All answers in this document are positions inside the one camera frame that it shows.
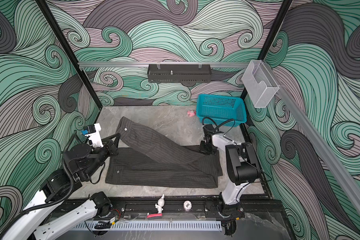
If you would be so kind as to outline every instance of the metal bar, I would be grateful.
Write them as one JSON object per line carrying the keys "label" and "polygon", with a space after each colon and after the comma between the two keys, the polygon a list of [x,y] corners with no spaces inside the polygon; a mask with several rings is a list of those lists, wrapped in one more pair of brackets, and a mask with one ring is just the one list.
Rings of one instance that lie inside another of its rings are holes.
{"label": "metal bar", "polygon": [[357,212],[360,215],[360,187],[353,179],[353,177],[346,170],[341,161],[337,158],[330,146],[309,120],[309,118],[300,110],[291,98],[291,94],[283,87],[280,86],[278,91],[279,96],[283,99],[285,105],[290,113],[298,122],[299,126],[304,131],[306,137],[311,142],[317,155],[324,161],[328,169],[331,171],[337,182],[344,190],[349,200],[352,202]]}
{"label": "metal bar", "polygon": [[79,65],[77,64],[78,60],[77,60],[75,54],[73,53],[71,47],[69,46],[67,39],[64,37],[64,35],[63,35],[59,25],[58,25],[58,22],[53,17],[53,14],[52,14],[51,10],[49,9],[49,7],[47,5],[47,2],[45,0],[35,0],[35,1],[36,1],[37,5],[39,6],[39,9],[43,13],[45,19],[47,20],[49,26],[51,27],[52,31],[56,35],[56,38],[60,42],[63,50],[67,54],[68,59],[71,61],[72,65],[74,66],[74,68],[75,68],[77,74],[79,75],[81,81],[86,86],[86,88],[88,89],[90,95],[92,96],[93,100],[95,101],[97,107],[101,111],[102,104],[100,102],[100,99],[97,96],[95,90],[93,89],[93,87],[91,85],[91,82],[89,81],[89,79],[88,79],[87,75],[85,74],[85,72],[79,68]]}
{"label": "metal bar", "polygon": [[292,0],[283,0],[283,3],[281,4],[281,7],[279,9],[279,12],[277,13],[276,18],[274,19],[271,30],[269,31],[269,34],[268,34],[267,38],[265,39],[263,48],[261,49],[257,60],[264,60],[265,57],[267,56],[269,48],[273,44],[273,41],[279,32],[281,24],[284,21],[285,15],[287,15],[287,12],[288,12],[289,7],[291,6],[291,3],[292,3]]}
{"label": "metal bar", "polygon": [[210,65],[211,68],[246,68],[249,62],[133,62],[133,61],[83,61],[81,68],[148,68],[149,64],[197,64]]}

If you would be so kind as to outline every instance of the gray floor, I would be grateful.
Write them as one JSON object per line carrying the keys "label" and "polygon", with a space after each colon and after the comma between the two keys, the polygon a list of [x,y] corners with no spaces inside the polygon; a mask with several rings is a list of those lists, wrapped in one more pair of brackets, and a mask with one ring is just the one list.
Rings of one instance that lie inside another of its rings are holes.
{"label": "gray floor", "polygon": [[[170,138],[179,145],[199,145],[203,139],[202,124],[197,116],[188,117],[187,111],[196,109],[196,106],[126,106],[104,107],[97,120],[101,125],[101,137],[107,137],[115,133],[120,118],[125,116],[134,122],[144,124]],[[228,131],[230,127],[222,127],[221,131]],[[243,142],[244,138],[240,127],[234,127],[227,136],[237,142]],[[128,147],[120,141],[119,147]],[[185,196],[185,195],[218,195],[225,189],[229,181],[226,173],[225,154],[220,153],[220,163],[223,176],[219,177],[218,188],[170,188],[151,186],[112,185],[105,183],[109,159],[106,160],[106,168],[102,173],[98,184],[83,182],[83,187],[75,191],[70,198],[88,197],[96,192],[103,191],[108,197],[138,197],[138,196]],[[92,177],[95,181],[99,176],[98,170]],[[245,194],[264,193],[260,183],[253,183],[245,190]]]}

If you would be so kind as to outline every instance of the dark pinstriped pants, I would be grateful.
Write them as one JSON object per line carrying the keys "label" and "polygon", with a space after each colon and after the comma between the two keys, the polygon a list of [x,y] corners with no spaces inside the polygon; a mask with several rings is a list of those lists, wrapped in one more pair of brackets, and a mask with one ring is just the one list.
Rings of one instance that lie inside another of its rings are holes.
{"label": "dark pinstriped pants", "polygon": [[150,127],[121,118],[116,133],[129,147],[110,158],[106,183],[159,187],[216,188],[222,176],[219,153],[180,146]]}

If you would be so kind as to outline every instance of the red base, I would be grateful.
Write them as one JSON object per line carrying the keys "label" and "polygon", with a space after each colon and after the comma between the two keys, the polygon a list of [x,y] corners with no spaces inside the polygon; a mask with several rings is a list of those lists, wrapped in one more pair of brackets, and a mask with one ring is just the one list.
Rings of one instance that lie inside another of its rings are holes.
{"label": "red base", "polygon": [[158,218],[163,218],[163,214],[149,214],[147,216],[147,219],[158,219]]}

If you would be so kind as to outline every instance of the wave pattern wallpaper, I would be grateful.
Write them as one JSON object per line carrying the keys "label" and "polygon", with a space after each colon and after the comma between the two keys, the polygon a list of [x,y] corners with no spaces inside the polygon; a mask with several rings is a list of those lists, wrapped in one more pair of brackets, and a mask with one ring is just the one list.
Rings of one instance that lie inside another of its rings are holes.
{"label": "wave pattern wallpaper", "polygon": [[[360,185],[360,0],[293,6],[266,61]],[[360,239],[357,211],[283,100],[246,105],[248,132],[297,239]]]}
{"label": "wave pattern wallpaper", "polygon": [[0,229],[99,109],[34,0],[0,0]]}
{"label": "wave pattern wallpaper", "polygon": [[[257,59],[281,0],[47,0],[79,61]],[[309,2],[298,0],[295,5]],[[105,106],[194,105],[201,93],[240,96],[243,69],[211,83],[149,83],[147,68],[87,68]]]}

